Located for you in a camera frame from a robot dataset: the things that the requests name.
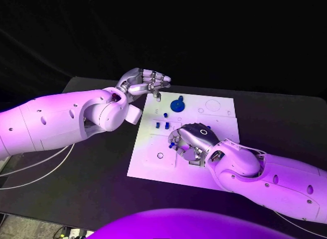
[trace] floor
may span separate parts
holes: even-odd
[[[20,157],[13,157],[3,173],[11,171]],[[0,228],[0,239],[50,239],[60,225],[8,216]]]

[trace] blue knob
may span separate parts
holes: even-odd
[[[181,112],[184,110],[183,96],[178,97],[170,104],[170,109],[174,112]]]

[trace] blue object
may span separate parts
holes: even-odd
[[[183,96],[178,97],[170,104],[170,109],[174,112],[181,112],[184,110]]]

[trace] robotic hand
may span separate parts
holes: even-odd
[[[178,147],[184,140],[190,148]],[[204,161],[223,191],[237,193],[283,215],[327,224],[327,172],[257,149],[220,141],[201,124],[185,124],[168,143],[188,161]]]
[[[113,131],[124,120],[136,124],[141,110],[129,105],[142,94],[170,87],[170,77],[134,68],[115,87],[33,99],[0,113],[0,159],[62,148],[96,133]]]

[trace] hole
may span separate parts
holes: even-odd
[[[72,119],[75,118],[75,112],[73,112],[73,110],[69,110],[69,116],[70,116]]]
[[[312,192],[314,192],[312,185],[308,185],[308,187],[306,187],[306,192],[308,192],[308,194],[312,194]]]
[[[40,117],[40,122],[41,122],[43,125],[46,125],[46,119],[44,119],[43,116]]]
[[[273,176],[273,184],[278,184],[278,175]]]

